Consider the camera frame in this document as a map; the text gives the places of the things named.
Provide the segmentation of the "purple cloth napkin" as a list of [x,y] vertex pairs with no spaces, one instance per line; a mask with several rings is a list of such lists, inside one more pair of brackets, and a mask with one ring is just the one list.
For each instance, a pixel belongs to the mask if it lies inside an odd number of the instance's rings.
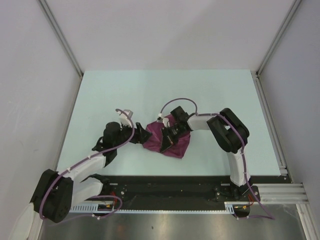
[[[165,125],[161,122],[154,121],[146,126],[146,130],[152,134],[152,136],[142,146],[150,151],[160,153],[162,143],[162,131],[161,129]],[[188,131],[178,138],[176,145],[173,145],[162,154],[167,157],[173,157],[182,159],[187,151],[191,139],[191,133]]]

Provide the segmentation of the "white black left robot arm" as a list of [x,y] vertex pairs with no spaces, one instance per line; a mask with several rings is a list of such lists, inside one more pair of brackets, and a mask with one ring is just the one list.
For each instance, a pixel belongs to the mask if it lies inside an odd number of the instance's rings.
[[134,128],[109,122],[92,148],[92,155],[67,170],[47,169],[42,173],[30,200],[34,211],[43,219],[59,223],[73,206],[85,200],[112,198],[113,202],[119,201],[110,180],[96,172],[116,158],[118,148],[127,143],[143,145],[151,136],[139,122]]

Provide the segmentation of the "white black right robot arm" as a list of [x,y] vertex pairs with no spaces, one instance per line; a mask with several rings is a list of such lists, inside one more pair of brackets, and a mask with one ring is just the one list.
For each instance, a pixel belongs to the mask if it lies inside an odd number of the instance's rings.
[[242,201],[248,196],[251,188],[250,175],[247,171],[245,146],[250,132],[242,121],[229,108],[219,113],[188,114],[181,106],[170,112],[175,123],[161,129],[161,145],[159,151],[176,146],[186,133],[198,130],[211,131],[219,147],[227,153],[230,168],[230,194]]

